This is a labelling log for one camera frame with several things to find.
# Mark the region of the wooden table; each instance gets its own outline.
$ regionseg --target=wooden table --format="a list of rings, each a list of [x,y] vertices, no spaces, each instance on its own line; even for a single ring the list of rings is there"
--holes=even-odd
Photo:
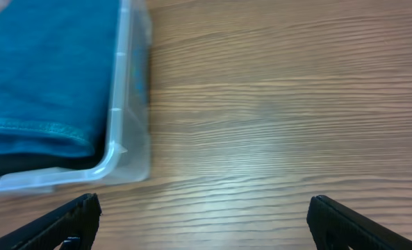
[[[326,194],[412,240],[412,0],[150,0],[153,172],[0,197],[0,236],[86,192],[94,249],[315,249]]]

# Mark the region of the folded blue fabric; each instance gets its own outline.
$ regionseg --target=folded blue fabric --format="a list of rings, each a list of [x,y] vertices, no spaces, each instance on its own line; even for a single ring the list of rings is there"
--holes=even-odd
[[[0,154],[94,153],[119,0],[13,0],[0,14]]]

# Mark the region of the wood grain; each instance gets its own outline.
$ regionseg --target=wood grain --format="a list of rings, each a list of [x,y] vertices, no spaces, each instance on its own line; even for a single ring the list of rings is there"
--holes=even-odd
[[[0,197],[0,236],[85,192],[94,249],[315,249],[325,194],[412,240],[412,0],[149,0],[153,171]]]

